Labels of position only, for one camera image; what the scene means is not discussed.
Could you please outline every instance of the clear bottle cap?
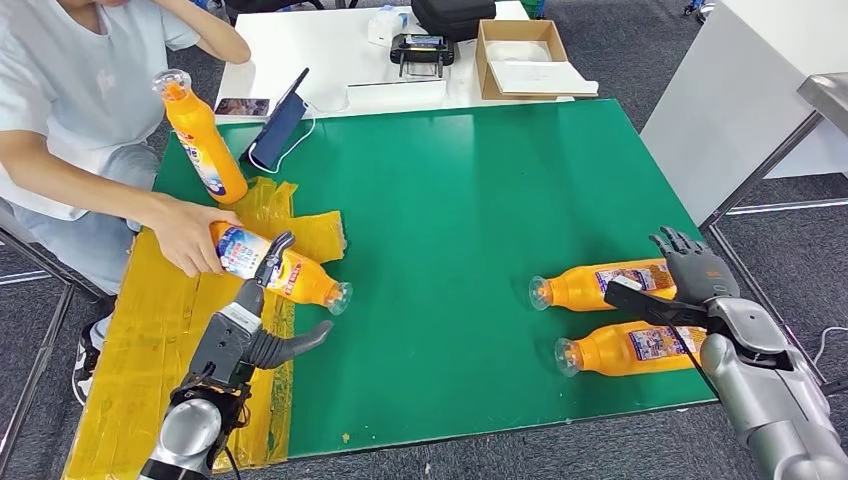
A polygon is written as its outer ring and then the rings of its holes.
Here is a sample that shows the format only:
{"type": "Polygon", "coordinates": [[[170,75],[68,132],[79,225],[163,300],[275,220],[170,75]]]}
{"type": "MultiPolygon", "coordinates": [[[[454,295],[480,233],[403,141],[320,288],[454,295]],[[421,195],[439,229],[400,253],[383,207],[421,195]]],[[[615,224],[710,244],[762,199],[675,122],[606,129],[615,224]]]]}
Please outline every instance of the clear bottle cap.
{"type": "Polygon", "coordinates": [[[583,370],[583,357],[577,342],[567,338],[560,338],[554,344],[554,358],[556,358],[559,370],[566,377],[573,377],[583,370]]]}
{"type": "Polygon", "coordinates": [[[324,301],[324,306],[333,315],[340,315],[345,311],[350,303],[350,297],[353,296],[353,285],[347,282],[339,282],[333,286],[330,293],[327,294],[327,299],[324,301]]]}
{"type": "Polygon", "coordinates": [[[530,279],[530,304],[533,308],[544,310],[551,306],[553,300],[554,292],[551,290],[551,282],[539,276],[530,279]]]}
{"type": "Polygon", "coordinates": [[[191,91],[191,75],[172,68],[153,77],[153,91],[166,101],[182,100],[191,91]]]}

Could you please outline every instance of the black case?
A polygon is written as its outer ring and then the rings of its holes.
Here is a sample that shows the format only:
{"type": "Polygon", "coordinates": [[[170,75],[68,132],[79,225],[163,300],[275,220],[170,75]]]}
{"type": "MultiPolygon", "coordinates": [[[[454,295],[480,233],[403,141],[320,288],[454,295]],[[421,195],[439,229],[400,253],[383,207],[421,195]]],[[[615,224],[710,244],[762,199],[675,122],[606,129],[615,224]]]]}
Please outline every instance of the black case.
{"type": "Polygon", "coordinates": [[[480,19],[495,18],[495,1],[412,0],[412,13],[427,33],[462,42],[477,38],[480,19]]]}

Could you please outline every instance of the green mat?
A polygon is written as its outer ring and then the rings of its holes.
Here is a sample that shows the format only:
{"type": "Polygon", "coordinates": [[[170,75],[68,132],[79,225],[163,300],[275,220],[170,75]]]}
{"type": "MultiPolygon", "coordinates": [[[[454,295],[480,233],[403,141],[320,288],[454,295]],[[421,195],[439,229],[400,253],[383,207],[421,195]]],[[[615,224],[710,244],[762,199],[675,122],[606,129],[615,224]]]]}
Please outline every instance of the green mat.
{"type": "MultiPolygon", "coordinates": [[[[258,133],[221,130],[236,155],[258,133]]],[[[614,100],[321,119],[274,179],[297,215],[341,210],[327,271],[355,290],[295,360],[291,457],[712,399],[694,370],[563,377],[557,338],[629,318],[528,300],[533,275],[657,256],[660,225],[700,237],[614,100]]],[[[174,138],[156,188],[211,203],[174,138]]],[[[298,306],[296,330],[329,316],[298,306]]]]}

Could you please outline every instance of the sneaker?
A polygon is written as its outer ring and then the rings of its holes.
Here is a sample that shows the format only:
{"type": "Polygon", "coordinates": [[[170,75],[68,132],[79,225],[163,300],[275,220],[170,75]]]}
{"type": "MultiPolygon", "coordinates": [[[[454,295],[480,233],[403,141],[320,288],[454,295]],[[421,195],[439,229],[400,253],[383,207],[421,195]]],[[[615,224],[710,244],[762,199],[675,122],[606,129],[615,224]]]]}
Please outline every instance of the sneaker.
{"type": "Polygon", "coordinates": [[[88,400],[88,392],[91,391],[92,377],[94,376],[94,367],[97,366],[97,359],[100,357],[100,350],[94,348],[91,343],[91,329],[97,322],[92,322],[82,329],[80,334],[79,345],[77,346],[77,361],[74,364],[74,374],[71,378],[71,388],[74,391],[74,396],[80,405],[85,406],[85,401],[88,400]]]}

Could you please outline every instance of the person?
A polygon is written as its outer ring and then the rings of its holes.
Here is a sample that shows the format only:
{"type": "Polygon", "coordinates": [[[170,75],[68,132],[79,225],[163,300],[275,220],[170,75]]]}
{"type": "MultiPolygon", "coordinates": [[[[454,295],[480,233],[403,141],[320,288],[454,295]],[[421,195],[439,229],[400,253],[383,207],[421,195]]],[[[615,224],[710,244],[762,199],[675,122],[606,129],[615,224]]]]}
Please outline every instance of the person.
{"type": "MultiPolygon", "coordinates": [[[[244,63],[244,39],[190,0],[2,0],[0,35],[0,196],[15,218],[110,294],[140,225],[187,275],[220,273],[209,224],[235,215],[151,192],[158,158],[146,138],[164,112],[151,82],[166,48],[244,63]]],[[[82,332],[81,403],[108,323],[82,332]]]]}

